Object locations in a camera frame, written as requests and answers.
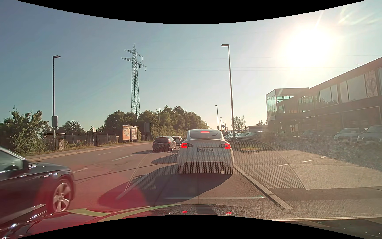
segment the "white suv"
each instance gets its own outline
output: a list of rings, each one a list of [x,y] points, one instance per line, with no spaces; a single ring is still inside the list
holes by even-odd
[[[231,145],[220,130],[192,129],[178,149],[178,173],[199,172],[202,169],[233,173],[234,155]]]
[[[182,137],[181,136],[172,136],[172,138],[175,140],[176,145],[181,144]]]

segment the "lamp post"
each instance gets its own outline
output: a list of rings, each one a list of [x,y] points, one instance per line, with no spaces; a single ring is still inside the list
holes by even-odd
[[[234,125],[234,105],[232,103],[232,79],[231,79],[231,57],[229,53],[229,44],[222,44],[221,46],[228,47],[228,60],[229,60],[229,85],[231,88],[231,114],[232,114],[232,137],[235,138],[235,125]]]
[[[56,119],[56,108],[55,108],[55,89],[54,89],[54,59],[61,56],[53,56],[53,117],[51,119],[51,124],[54,129],[54,151],[56,150],[56,127],[58,127],[58,119]]]
[[[218,112],[218,108],[217,108],[217,105],[216,106],[216,114],[217,114],[217,122],[218,122],[218,130],[219,130],[219,112]]]

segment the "commercial building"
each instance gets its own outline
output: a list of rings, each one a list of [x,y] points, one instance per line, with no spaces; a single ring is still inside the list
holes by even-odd
[[[382,57],[312,88],[275,89],[266,102],[269,131],[278,133],[382,125]]]

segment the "pole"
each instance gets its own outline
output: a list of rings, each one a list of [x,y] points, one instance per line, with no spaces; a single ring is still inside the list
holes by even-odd
[[[219,130],[219,112],[218,112],[218,107],[216,106],[216,115],[217,115],[217,122],[218,122],[218,130]]]
[[[53,57],[53,119],[56,115],[56,108],[55,108],[55,89],[54,89],[54,57]],[[56,128],[54,128],[54,151],[56,150]]]
[[[229,45],[228,45],[228,60],[229,60],[229,85],[231,88],[232,138],[235,138],[234,104],[232,103],[231,55],[229,53]]]

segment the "tire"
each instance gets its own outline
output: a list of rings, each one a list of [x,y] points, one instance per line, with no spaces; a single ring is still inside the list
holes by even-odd
[[[72,184],[67,179],[60,179],[48,198],[47,212],[50,214],[67,211],[71,205]]]
[[[178,174],[186,174],[186,169],[184,166],[178,166]]]
[[[234,172],[234,167],[226,167],[224,173],[231,175]]]

